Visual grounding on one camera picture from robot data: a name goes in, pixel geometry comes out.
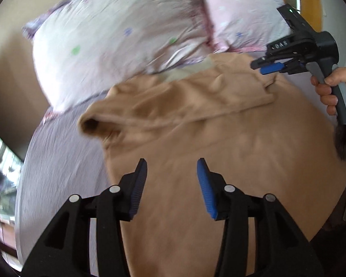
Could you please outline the tan long-sleeve shirt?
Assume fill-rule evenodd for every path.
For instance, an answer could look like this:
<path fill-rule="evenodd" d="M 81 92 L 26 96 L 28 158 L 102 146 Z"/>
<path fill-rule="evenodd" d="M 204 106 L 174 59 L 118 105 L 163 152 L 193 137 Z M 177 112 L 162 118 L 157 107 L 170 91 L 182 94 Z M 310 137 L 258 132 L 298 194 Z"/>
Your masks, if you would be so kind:
<path fill-rule="evenodd" d="M 333 125 L 282 74 L 262 75 L 251 60 L 223 53 L 184 79 L 137 76 L 81 115 L 81 131 L 102 141 L 111 182 L 147 162 L 137 216 L 122 224 L 132 276 L 213 275 L 223 224 L 206 211 L 200 158 L 248 195 L 274 194 L 308 239 L 337 204 L 346 162 Z"/>

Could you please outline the white floral pillow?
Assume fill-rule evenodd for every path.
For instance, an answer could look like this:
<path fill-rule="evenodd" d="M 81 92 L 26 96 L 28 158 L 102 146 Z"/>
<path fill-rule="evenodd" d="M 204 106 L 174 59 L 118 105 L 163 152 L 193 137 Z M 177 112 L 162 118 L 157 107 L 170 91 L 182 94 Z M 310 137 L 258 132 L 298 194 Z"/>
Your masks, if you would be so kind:
<path fill-rule="evenodd" d="M 38 82 L 63 112 L 137 74 L 210 52 L 202 0 L 62 0 L 26 23 Z"/>

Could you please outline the lavender bed sheet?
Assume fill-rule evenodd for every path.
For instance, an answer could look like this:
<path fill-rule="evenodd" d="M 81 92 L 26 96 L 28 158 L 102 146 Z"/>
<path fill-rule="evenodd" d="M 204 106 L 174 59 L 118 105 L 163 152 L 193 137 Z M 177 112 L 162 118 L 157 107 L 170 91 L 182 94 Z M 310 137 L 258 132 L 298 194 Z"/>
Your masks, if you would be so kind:
<path fill-rule="evenodd" d="M 51 219 L 72 194 L 95 196 L 113 184 L 98 137 L 79 131 L 79 117 L 101 92 L 63 113 L 49 109 L 31 138 L 15 205 L 15 239 L 25 263 Z"/>

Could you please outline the pink floral pillow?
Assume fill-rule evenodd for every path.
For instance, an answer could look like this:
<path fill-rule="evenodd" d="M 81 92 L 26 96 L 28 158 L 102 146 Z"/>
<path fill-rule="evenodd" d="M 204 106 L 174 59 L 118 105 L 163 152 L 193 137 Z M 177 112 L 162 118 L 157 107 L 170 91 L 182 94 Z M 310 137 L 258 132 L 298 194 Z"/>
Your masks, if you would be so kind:
<path fill-rule="evenodd" d="M 265 51 L 291 29 L 278 8 L 283 0 L 204 0 L 214 51 Z"/>

